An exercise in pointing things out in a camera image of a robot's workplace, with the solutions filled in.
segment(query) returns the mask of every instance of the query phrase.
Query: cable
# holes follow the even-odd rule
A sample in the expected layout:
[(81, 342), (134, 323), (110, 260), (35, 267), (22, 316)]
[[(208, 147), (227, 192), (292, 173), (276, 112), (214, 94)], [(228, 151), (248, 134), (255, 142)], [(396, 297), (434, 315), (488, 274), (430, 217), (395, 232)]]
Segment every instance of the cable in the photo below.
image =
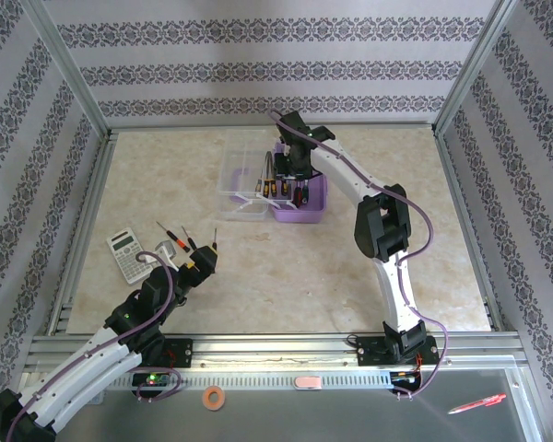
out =
[(142, 256), (150, 256), (154, 259), (156, 259), (160, 265), (164, 268), (164, 271), (166, 272), (166, 276), (168, 277), (168, 296), (166, 297), (166, 301), (162, 305), (162, 307), (158, 310), (158, 312), (152, 316), (149, 320), (144, 322), (143, 324), (138, 325), (137, 327), (126, 331), (125, 333), (115, 336), (114, 338), (111, 338), (109, 341), (106, 341), (105, 343), (102, 343), (100, 345), (97, 345), (92, 350), (86, 351), (84, 354), (80, 355), (78, 358), (74, 359), (72, 362), (70, 362), (67, 366), (61, 369), (59, 373), (56, 373), (53, 375), (53, 378), (45, 382), (45, 385), (43, 385), (37, 392), (33, 393), (29, 401), (22, 407), (20, 412), (18, 412), (17, 416), (12, 421), (12, 425), (10, 428), (8, 428), (8, 433), (6, 435), (6, 442), (12, 442), (12, 435), (14, 433), (15, 427), (18, 424), (18, 421), (22, 418), (22, 415), (27, 412), (27, 410), (35, 403), (36, 401), (41, 399), (41, 395), (47, 391), (55, 382), (57, 382), (61, 377), (63, 377), (67, 372), (69, 372), (72, 368), (77, 366), (80, 362), (86, 360), (89, 357), (92, 357), (94, 354), (102, 350), (103, 348), (113, 344), (118, 343), (122, 339), (126, 338), (127, 336), (131, 336), (134, 333), (140, 332), (146, 327), (150, 326), (154, 321), (156, 321), (163, 313), (166, 311), (168, 306), (170, 305), (170, 302), (172, 301), (172, 298), (174, 296), (173, 290), (172, 290), (172, 274), (170, 273), (170, 269), (168, 268), (168, 265), (166, 265), (166, 262), (164, 262), (157, 254), (151, 253), (150, 251), (140, 251), (136, 254), (135, 258), (140, 262), (145, 262), (143, 260), (140, 260), (139, 258)]
[(371, 180), (369, 180), (368, 177), (366, 177), (360, 170), (358, 170), (354, 166), (354, 164), (352, 164), (351, 161), (349, 161), (344, 155), (340, 154), (337, 150), (333, 149), (329, 145), (326, 145), (326, 144), (322, 143), (321, 141), (317, 141), (317, 140), (309, 137), (308, 135), (293, 129), (292, 127), (288, 126), (287, 124), (284, 124), (282, 121), (280, 121), (280, 119), (277, 116), (275, 116), (275, 114), (278, 115), (279, 113), (280, 112), (278, 112), (274, 109), (271, 109), (268, 112), (268, 117), (271, 120), (273, 120), (276, 124), (278, 124), (280, 127), (285, 129), (286, 131), (290, 132), (291, 134), (295, 134), (296, 136), (317, 145), (318, 147), (325, 150), (326, 152), (334, 155), (337, 159), (340, 159), (342, 162), (344, 162), (344, 164), (346, 164), (350, 168), (350, 170), (352, 170), (371, 189), (373, 189), (377, 192), (384, 193), (388, 196), (391, 196), (392, 198), (395, 198), (396, 200), (412, 207), (416, 212), (418, 212), (418, 214), (420, 216), (422, 216), (422, 218), (424, 219), (424, 222), (426, 223), (426, 227), (428, 228), (428, 233), (429, 233), (426, 243), (420, 249), (418, 249), (416, 251), (413, 251), (411, 253), (408, 253), (406, 256), (404, 256), (403, 258), (398, 260), (397, 264), (396, 264), (396, 266), (397, 266), (397, 278), (399, 280), (399, 291), (401, 292), (402, 298), (404, 299), (404, 302), (406, 303), (407, 307), (412, 311), (412, 313), (414, 313), (421, 320), (423, 320), (425, 322), (429, 322), (429, 323), (434, 324), (437, 327), (439, 327), (442, 330), (442, 334), (444, 335), (444, 347), (442, 348), (441, 357), (439, 358), (439, 362), (437, 363), (437, 365), (432, 370), (432, 373), (430, 373), (430, 376), (428, 377), (428, 379), (426, 379), (426, 382), (424, 382), (424, 384), (422, 384), (420, 386), (420, 388), (417, 389), (414, 392), (406, 390), (406, 389), (402, 389), (400, 387), (395, 387), (397, 390), (402, 390), (404, 393), (406, 393), (406, 396), (408, 396), (409, 398), (412, 398), (413, 396), (417, 396), (436, 377), (436, 374), (437, 374), (437, 372), (438, 372), (438, 370), (439, 370), (439, 368), (442, 364), (442, 361), (444, 360), (444, 357), (446, 356), (447, 350), (449, 348), (449, 332), (446, 330), (446, 327), (444, 327), (444, 325), (441, 324), (440, 322), (438, 322), (437, 320), (432, 320), (431, 318), (427, 318), (424, 315), (420, 314), (419, 311), (417, 311), (414, 307), (412, 307), (410, 305), (409, 300), (407, 299), (406, 290), (404, 289), (404, 279), (403, 279), (403, 276), (402, 276), (402, 268), (401, 268), (402, 263), (407, 261), (410, 258), (418, 256), (420, 253), (423, 253), (429, 247), (432, 240), (434, 239), (434, 227), (432, 226), (432, 221), (430, 221), (430, 218), (428, 217), (428, 215), (426, 215), (426, 212), (424, 212), (424, 210), (420, 206), (418, 206), (416, 203), (412, 202), (411, 200), (408, 200), (406, 197), (404, 197), (404, 196), (402, 196), (398, 193), (392, 192), (388, 189), (385, 189), (384, 187), (379, 187), (375, 183), (371, 182)]
[(181, 374), (178, 372), (178, 370), (175, 370), (174, 368), (167, 368), (165, 366), (137, 366), (129, 370), (129, 372), (131, 373), (151, 373), (152, 371), (161, 371), (161, 372), (171, 371), (172, 374), (176, 376), (176, 385), (171, 389), (169, 389), (168, 391), (164, 391), (163, 393), (156, 396), (155, 398), (144, 398), (139, 393), (141, 392), (141, 389), (146, 384), (145, 383), (140, 384), (139, 387), (137, 387), (137, 392), (136, 392), (138, 401), (147, 401), (148, 403), (157, 402), (157, 401), (161, 401), (163, 399), (169, 398), (171, 395), (176, 394), (180, 391), (180, 387), (182, 384), (182, 377), (181, 377)]

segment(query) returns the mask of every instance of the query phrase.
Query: calculator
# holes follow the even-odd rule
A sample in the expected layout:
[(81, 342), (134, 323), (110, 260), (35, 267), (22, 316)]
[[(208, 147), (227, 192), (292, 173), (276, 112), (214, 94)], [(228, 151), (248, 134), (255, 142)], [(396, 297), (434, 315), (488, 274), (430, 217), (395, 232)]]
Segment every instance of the calculator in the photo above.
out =
[(129, 285), (141, 281), (151, 273), (152, 266), (150, 264), (139, 262), (135, 258), (136, 254), (143, 249), (130, 227), (107, 238), (107, 244), (109, 244), (112, 256), (117, 261), (121, 273)]

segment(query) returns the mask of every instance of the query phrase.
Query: clear plastic container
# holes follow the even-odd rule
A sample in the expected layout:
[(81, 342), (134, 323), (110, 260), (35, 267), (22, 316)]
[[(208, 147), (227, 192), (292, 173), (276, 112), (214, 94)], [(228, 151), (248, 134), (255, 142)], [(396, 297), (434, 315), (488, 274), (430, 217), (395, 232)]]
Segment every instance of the clear plastic container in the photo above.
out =
[(265, 155), (275, 139), (267, 131), (229, 131), (217, 187), (219, 215), (224, 219), (260, 221), (269, 203), (256, 194)]

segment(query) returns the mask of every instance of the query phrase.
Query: table surface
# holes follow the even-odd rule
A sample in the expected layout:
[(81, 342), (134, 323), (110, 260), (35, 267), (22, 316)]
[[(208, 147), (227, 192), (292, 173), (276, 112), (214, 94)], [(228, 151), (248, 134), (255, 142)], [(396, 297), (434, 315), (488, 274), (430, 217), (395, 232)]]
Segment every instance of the table surface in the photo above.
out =
[[(404, 186), (435, 226), (429, 251), (408, 263), (419, 310), (452, 331), (489, 330), (430, 129), (329, 128), (363, 168)], [(266, 130), (268, 149), (277, 131)], [(95, 332), (138, 287), (123, 279), (106, 238), (131, 227), (142, 247), (153, 250), (167, 239), (156, 220), (177, 234), (186, 226), (199, 245), (210, 243), (218, 228), (216, 274), (191, 291), (164, 332), (382, 331), (377, 277), (353, 238), (356, 211), (334, 185), (318, 225), (280, 224), (271, 216), (262, 222), (218, 219), (216, 186), (228, 133), (225, 128), (119, 135), (68, 333)], [(411, 209), (410, 217), (410, 249), (415, 250), (427, 231)], [(178, 250), (174, 262), (187, 258)]]

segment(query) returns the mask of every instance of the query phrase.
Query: purple container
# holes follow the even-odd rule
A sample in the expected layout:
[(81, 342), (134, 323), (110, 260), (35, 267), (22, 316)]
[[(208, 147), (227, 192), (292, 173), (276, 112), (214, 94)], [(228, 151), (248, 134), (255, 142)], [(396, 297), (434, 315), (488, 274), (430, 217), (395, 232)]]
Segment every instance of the purple container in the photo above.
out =
[[(277, 143), (275, 145), (275, 152), (282, 152), (284, 145)], [(289, 185), (295, 186), (295, 181), (290, 181)], [(307, 204), (302, 205), (299, 209), (294, 209), (285, 204), (281, 204), (281, 208), (277, 209), (273, 205), (273, 215), (275, 220), (279, 223), (305, 223), (305, 224), (317, 224), (322, 221), (324, 216), (327, 194), (328, 194), (328, 180), (324, 175), (320, 175), (312, 180), (309, 180), (308, 186), (310, 188), (310, 200)], [(280, 185), (277, 185), (278, 195), (280, 194)], [(291, 188), (291, 194), (295, 191), (295, 188)]]

